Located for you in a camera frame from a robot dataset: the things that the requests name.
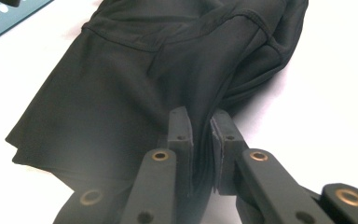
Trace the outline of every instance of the white surface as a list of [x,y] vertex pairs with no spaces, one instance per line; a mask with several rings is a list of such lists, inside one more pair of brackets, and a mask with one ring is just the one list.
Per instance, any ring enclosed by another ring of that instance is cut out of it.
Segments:
[[[50,224],[71,194],[4,139],[100,2],[55,0],[0,37],[0,223]],[[236,121],[300,185],[358,188],[358,1],[313,0],[292,61]],[[202,223],[241,223],[234,199],[213,196]]]

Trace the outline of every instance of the perforated metal plate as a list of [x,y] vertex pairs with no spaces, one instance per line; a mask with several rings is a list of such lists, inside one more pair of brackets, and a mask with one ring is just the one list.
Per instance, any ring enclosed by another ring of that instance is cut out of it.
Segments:
[[10,7],[0,3],[0,35],[51,1],[21,0],[19,7]]

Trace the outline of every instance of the brass insert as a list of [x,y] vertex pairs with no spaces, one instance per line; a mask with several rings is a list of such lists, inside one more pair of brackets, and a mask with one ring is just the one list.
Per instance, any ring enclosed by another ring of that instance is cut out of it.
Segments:
[[269,156],[259,151],[252,152],[250,155],[255,161],[267,161],[269,159]]
[[358,207],[358,193],[351,189],[338,189],[336,196],[344,203]]
[[85,206],[94,205],[103,199],[103,193],[98,189],[90,189],[80,197],[80,203]]
[[152,158],[155,161],[166,161],[169,156],[168,153],[166,153],[165,151],[158,151],[153,154]]

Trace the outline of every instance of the black fabric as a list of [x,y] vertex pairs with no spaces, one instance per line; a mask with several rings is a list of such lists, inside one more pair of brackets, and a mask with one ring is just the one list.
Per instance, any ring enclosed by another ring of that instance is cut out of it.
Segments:
[[287,65],[307,4],[104,0],[7,137],[18,148],[13,161],[50,171],[74,189],[56,223],[75,223],[71,217],[103,212],[74,214],[79,192],[104,183],[115,186],[112,200],[127,192],[143,155],[167,133],[169,111],[185,106],[195,193],[177,216],[178,223],[199,223],[213,184],[209,119]]

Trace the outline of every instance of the white table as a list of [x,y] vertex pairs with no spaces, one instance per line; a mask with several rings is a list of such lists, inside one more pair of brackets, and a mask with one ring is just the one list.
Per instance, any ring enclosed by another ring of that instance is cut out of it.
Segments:
[[[55,0],[0,37],[0,223],[50,224],[72,193],[4,139],[100,2]],[[358,188],[358,1],[313,0],[292,61],[235,120],[300,185]],[[234,198],[213,195],[202,223],[241,223]]]

